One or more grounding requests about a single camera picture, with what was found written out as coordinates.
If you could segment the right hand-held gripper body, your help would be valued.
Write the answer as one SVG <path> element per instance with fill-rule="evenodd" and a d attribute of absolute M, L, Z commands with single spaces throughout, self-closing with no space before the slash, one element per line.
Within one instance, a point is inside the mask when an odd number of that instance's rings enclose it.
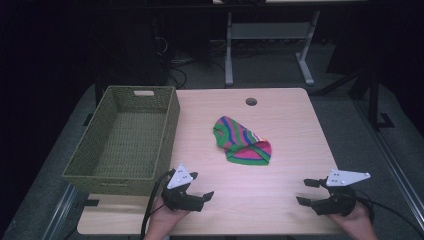
<path fill-rule="evenodd" d="M 317 215 L 339 214 L 349 215 L 356 205 L 356 193 L 352 184 L 367 180 L 368 172 L 353 172 L 331 169 L 325 178 L 329 197 L 322 200 L 312 200 L 311 208 Z"/>

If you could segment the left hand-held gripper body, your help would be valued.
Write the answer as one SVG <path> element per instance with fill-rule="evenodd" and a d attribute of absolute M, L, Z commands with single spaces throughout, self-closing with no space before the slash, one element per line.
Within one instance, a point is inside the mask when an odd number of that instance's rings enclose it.
<path fill-rule="evenodd" d="M 161 197 L 170 210 L 185 210 L 200 212 L 204 201 L 200 196 L 187 193 L 187 189 L 194 181 L 184 164 L 180 164 L 171 171 L 171 177 L 165 184 Z"/>

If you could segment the striped knitted garment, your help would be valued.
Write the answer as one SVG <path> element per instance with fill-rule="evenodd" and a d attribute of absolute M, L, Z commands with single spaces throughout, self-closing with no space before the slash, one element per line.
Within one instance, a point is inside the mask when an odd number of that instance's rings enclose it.
<path fill-rule="evenodd" d="M 231 163 L 253 166 L 270 163 L 270 142 L 228 116 L 222 116 L 216 121 L 213 135 L 217 146 L 224 150 L 226 159 Z"/>

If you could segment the green woven basket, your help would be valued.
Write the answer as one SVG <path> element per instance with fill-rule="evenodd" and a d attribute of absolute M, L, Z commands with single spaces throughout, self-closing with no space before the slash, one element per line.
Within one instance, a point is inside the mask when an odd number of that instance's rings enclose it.
<path fill-rule="evenodd" d="M 169 170 L 180 113 L 171 86 L 110 86 L 63 177 L 90 194 L 148 196 Z"/>

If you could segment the person's left hand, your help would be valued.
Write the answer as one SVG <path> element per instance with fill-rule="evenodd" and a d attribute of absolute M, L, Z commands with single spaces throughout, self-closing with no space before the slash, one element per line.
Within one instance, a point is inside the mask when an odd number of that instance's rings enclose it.
<path fill-rule="evenodd" d="M 170 210 L 161 197 L 153 203 L 155 212 L 150 216 L 147 232 L 142 240 L 164 240 L 179 221 L 189 214 L 185 210 Z"/>

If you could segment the person's right hand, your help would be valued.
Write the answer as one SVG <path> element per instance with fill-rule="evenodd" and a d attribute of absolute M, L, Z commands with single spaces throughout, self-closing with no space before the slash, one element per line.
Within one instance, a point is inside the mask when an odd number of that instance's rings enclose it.
<path fill-rule="evenodd" d="M 328 218 L 338 224 L 353 240 L 378 240 L 368 210 L 362 203 L 357 202 L 347 216 L 329 214 Z"/>

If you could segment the black metal stand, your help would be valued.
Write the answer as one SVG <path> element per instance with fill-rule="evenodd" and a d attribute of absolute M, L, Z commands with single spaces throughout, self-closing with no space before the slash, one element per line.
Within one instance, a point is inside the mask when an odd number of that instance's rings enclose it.
<path fill-rule="evenodd" d="M 381 128 L 394 128 L 395 125 L 386 113 L 380 113 L 379 104 L 379 81 L 374 70 L 362 67 L 354 74 L 354 83 L 349 91 L 349 97 L 353 100 L 361 100 L 368 94 L 368 107 L 366 117 L 372 128 L 379 131 Z"/>

